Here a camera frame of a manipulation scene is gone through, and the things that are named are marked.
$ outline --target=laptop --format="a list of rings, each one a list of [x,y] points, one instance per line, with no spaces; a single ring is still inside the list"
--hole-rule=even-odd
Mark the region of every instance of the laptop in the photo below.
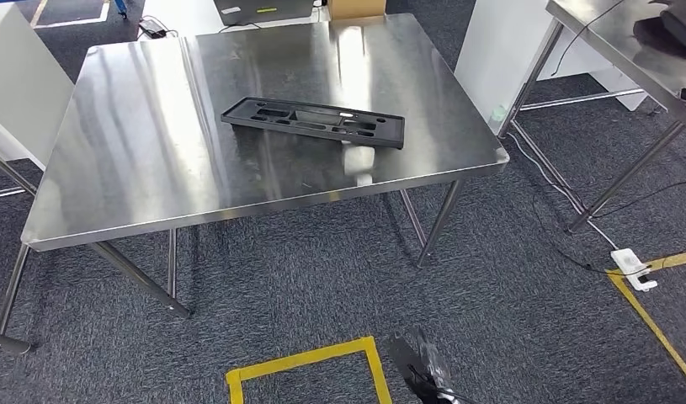
[[[313,0],[214,0],[224,25],[299,19],[313,13]]]

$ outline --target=black plastic tray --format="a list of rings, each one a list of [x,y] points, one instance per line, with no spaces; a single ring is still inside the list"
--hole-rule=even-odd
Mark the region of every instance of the black plastic tray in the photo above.
[[[402,149],[405,119],[326,105],[245,97],[221,114],[232,125]]]

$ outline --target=table leg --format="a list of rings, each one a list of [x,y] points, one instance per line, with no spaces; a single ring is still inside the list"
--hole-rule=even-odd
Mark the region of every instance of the table leg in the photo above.
[[[1,160],[1,158],[0,169],[4,173],[6,173],[6,175],[8,175],[15,183],[20,185],[22,189],[25,189],[25,192],[35,196],[35,192],[37,192],[38,189],[27,179],[25,179],[22,175],[20,175],[17,171],[13,170],[4,160]]]
[[[427,241],[422,247],[422,253],[419,254],[419,259],[417,260],[417,266],[419,268],[424,266],[427,262],[427,258],[432,255],[432,248],[434,247],[434,244],[437,243],[439,235],[441,234],[444,225],[449,221],[449,215],[452,213],[452,209],[454,209],[456,201],[459,199],[460,189],[460,180],[454,181],[449,186],[449,191],[447,191],[447,196],[444,197],[442,208],[437,214],[437,220],[434,222],[432,232],[429,233],[429,237],[427,237]]]
[[[3,298],[3,305],[1,306],[0,334],[2,335],[6,332],[6,328],[8,327],[10,312],[13,309],[13,303],[15,302],[15,297],[18,294],[20,279],[23,277],[23,267],[25,266],[25,261],[28,259],[29,252],[30,248],[28,246],[25,244],[20,245],[18,257],[15,259],[15,267],[13,268],[13,273],[10,276],[10,282],[8,283],[6,295]]]
[[[402,202],[405,204],[407,215],[410,216],[410,220],[412,221],[414,232],[417,233],[417,239],[419,240],[419,243],[422,244],[422,246],[424,247],[424,245],[427,244],[427,235],[424,234],[424,229],[422,228],[422,224],[419,222],[419,219],[417,218],[417,213],[415,213],[414,211],[414,207],[412,206],[412,201],[409,199],[407,190],[400,189],[400,195],[402,196]]]
[[[513,101],[513,104],[511,105],[511,108],[508,111],[508,114],[506,114],[506,118],[504,118],[501,127],[499,129],[498,135],[500,137],[503,137],[504,134],[506,134],[506,131],[508,130],[508,126],[511,125],[511,121],[516,118],[516,114],[521,110],[521,106],[524,105],[526,102],[526,99],[529,97],[529,94],[531,94],[531,88],[534,87],[534,84],[536,83],[536,79],[539,78],[539,75],[541,74],[541,70],[543,70],[543,67],[545,66],[546,61],[548,61],[548,56],[550,56],[550,53],[553,51],[554,46],[556,46],[556,42],[558,41],[558,38],[561,36],[561,32],[563,30],[563,24],[561,24],[557,19],[553,19],[553,23],[550,27],[550,33],[546,37],[545,43],[543,45],[543,49],[541,50],[541,54],[539,55],[539,59],[536,61],[536,64],[534,65],[534,68],[531,69],[531,74],[529,76],[529,79],[526,80],[524,85],[521,87],[521,91],[518,92],[518,96],[516,99]]]
[[[603,208],[603,205],[605,205],[606,202],[608,202],[608,199],[610,199],[613,195],[615,195],[616,192],[618,192],[618,189],[622,187],[625,183],[628,182],[629,179],[633,178],[635,174],[637,174],[638,171],[640,171],[641,168],[643,168],[647,163],[650,162],[650,160],[659,152],[662,151],[662,149],[665,148],[671,141],[674,140],[675,137],[677,137],[682,131],[684,130],[684,124],[681,122],[677,121],[670,125],[660,136],[659,139],[645,152],[635,160],[633,165],[628,168],[623,175],[621,175],[618,179],[615,180],[613,185],[610,185],[610,188],[608,188],[601,196],[600,198],[596,199],[595,202],[593,202],[592,205],[583,213],[577,216],[577,218],[573,221],[573,223],[568,227],[568,231],[575,231],[580,227],[583,223],[588,221],[593,215],[598,213],[598,211]]]
[[[0,348],[16,354],[26,354],[32,348],[30,343],[13,339],[0,334]]]
[[[117,269],[122,271],[123,274],[132,278],[132,280],[144,288],[152,297],[161,301],[169,310],[174,311],[180,317],[189,317],[189,310],[167,294],[167,292],[160,288],[153,280],[149,279],[141,269],[137,268],[136,265],[122,255],[121,252],[117,251],[116,248],[112,247],[111,244],[108,242],[95,242],[89,246],[112,263]]]
[[[177,298],[177,229],[169,231],[167,292],[172,299]]]
[[[28,259],[29,252],[30,248],[28,246],[25,244],[20,245],[18,257],[15,259],[15,267],[10,276],[10,282],[8,283],[0,312],[0,348],[6,349],[14,354],[25,354],[31,347],[30,343],[9,338],[4,335],[6,328],[8,328],[8,321],[10,320],[13,303],[15,303],[15,298],[18,295],[18,287],[20,286],[20,280],[23,277],[23,267]]]

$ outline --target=table top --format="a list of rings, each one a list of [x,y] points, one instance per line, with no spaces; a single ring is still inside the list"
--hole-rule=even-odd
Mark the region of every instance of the table top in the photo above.
[[[573,32],[578,32],[616,0],[550,0],[546,10]],[[589,45],[686,124],[686,103],[679,91],[686,88],[686,50],[662,43],[657,21],[667,6],[624,0],[581,34]]]
[[[405,146],[234,131],[220,115],[246,96],[402,115]],[[21,239],[69,247],[491,174],[507,161],[411,14],[96,46]]]

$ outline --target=cardboard box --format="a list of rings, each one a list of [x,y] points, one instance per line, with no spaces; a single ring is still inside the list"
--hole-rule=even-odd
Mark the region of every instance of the cardboard box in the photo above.
[[[330,19],[358,19],[385,13],[386,0],[328,0]]]

